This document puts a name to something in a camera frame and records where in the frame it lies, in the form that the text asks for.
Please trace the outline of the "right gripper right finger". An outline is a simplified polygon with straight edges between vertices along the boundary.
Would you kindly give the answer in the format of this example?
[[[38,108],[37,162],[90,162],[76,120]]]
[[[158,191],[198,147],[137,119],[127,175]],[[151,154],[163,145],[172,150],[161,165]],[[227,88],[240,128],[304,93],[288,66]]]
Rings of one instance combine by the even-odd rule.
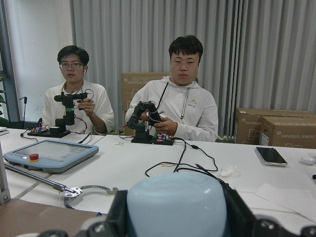
[[[245,204],[238,192],[224,189],[227,206],[228,229],[232,237],[251,237],[256,217]]]

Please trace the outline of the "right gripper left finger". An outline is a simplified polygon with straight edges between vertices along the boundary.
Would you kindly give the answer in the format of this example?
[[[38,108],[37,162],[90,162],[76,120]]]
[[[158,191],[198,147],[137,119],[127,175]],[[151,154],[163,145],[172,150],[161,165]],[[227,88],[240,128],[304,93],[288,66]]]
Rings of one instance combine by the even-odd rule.
[[[127,190],[118,191],[105,221],[106,237],[125,237],[127,233]]]

